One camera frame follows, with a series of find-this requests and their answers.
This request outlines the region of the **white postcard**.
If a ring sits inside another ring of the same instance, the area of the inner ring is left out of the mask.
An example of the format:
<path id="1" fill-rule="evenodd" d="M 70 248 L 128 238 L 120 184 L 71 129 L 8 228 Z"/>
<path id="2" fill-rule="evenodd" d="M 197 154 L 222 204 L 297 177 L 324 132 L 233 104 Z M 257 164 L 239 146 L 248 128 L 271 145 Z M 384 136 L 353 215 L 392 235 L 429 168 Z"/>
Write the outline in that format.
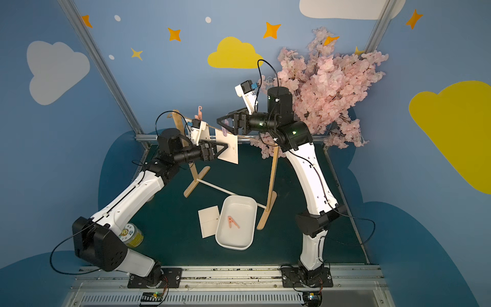
<path id="1" fill-rule="evenodd" d="M 207 122 L 201 121 L 199 127 L 199 140 L 200 141 L 210 141 L 210 131 Z"/>
<path id="2" fill-rule="evenodd" d="M 215 235 L 220 218 L 218 206 L 199 210 L 198 217 L 202 238 L 204 239 Z"/>
<path id="3" fill-rule="evenodd" d="M 216 142 L 226 143 L 227 149 L 221 153 L 218 159 L 234 164 L 239 163 L 238 137 L 232 133 L 224 134 L 222 130 L 215 130 Z"/>

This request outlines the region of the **pink clothespin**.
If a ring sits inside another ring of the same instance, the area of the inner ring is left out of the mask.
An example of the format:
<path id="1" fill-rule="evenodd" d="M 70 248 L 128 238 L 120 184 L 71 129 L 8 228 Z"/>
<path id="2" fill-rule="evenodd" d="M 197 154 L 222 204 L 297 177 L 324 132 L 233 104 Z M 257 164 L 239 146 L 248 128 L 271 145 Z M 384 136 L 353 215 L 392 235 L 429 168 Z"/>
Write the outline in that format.
<path id="1" fill-rule="evenodd" d="M 198 106 L 198 112 L 194 117 L 197 120 L 203 120 L 202 106 Z"/>

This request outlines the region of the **salmon clothespin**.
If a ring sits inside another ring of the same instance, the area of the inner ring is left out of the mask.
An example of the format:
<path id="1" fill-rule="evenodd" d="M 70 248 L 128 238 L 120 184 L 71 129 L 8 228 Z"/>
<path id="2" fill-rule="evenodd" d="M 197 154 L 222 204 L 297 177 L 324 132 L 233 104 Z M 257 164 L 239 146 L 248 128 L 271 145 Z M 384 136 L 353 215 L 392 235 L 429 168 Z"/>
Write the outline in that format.
<path id="1" fill-rule="evenodd" d="M 235 227 L 237 229 L 240 229 L 240 226 L 237 224 L 237 222 L 231 216 L 227 217 L 227 221 L 228 221 L 228 227 L 229 228 Z"/>

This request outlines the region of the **purple clothespin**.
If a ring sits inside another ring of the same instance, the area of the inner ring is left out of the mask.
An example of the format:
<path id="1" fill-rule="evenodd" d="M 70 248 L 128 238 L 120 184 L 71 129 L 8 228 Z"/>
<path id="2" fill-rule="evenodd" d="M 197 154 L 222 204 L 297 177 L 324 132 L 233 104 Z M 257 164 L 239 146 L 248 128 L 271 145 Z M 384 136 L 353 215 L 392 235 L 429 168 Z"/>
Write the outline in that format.
<path id="1" fill-rule="evenodd" d="M 222 121 L 222 134 L 224 137 L 227 137 L 227 134 L 228 134 L 228 129 L 227 129 L 228 124 L 229 124 L 229 122 L 227 119 Z"/>

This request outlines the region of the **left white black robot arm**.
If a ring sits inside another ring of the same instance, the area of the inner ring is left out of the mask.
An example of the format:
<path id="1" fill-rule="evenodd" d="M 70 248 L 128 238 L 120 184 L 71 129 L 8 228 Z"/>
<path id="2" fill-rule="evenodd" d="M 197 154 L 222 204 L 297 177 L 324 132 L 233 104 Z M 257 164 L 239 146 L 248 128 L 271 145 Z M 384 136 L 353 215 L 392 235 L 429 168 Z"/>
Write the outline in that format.
<path id="1" fill-rule="evenodd" d="M 157 134 L 158 154 L 141 167 L 136 179 L 109 205 L 88 219 L 78 218 L 72 225 L 74 253 L 97 269 L 121 271 L 148 280 L 154 287 L 162 279 L 161 265 L 153 258 L 130 249 L 119 236 L 132 217 L 167 186 L 181 165 L 213 161 L 228 144 L 201 136 L 207 125 L 192 120 L 187 134 L 177 128 Z"/>

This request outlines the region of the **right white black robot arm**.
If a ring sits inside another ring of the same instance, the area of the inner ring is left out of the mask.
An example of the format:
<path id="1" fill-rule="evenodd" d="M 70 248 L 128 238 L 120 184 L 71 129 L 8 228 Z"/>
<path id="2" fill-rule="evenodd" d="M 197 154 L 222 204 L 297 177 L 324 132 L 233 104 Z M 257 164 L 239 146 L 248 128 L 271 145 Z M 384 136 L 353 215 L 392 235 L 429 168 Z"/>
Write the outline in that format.
<path id="1" fill-rule="evenodd" d="M 260 85 L 250 80 L 235 87 L 245 107 L 217 119 L 228 132 L 238 135 L 251 131 L 269 133 L 276 147 L 293 166 L 303 189 L 307 210 L 296 215 L 303 234 L 303 247 L 297 268 L 299 281 L 308 287 L 326 282 L 331 276 L 322 252 L 332 221 L 342 213 L 318 165 L 312 135 L 307 125 L 294 117 L 293 96 L 286 87 L 276 85 L 267 90 L 267 112 L 257 110 Z"/>

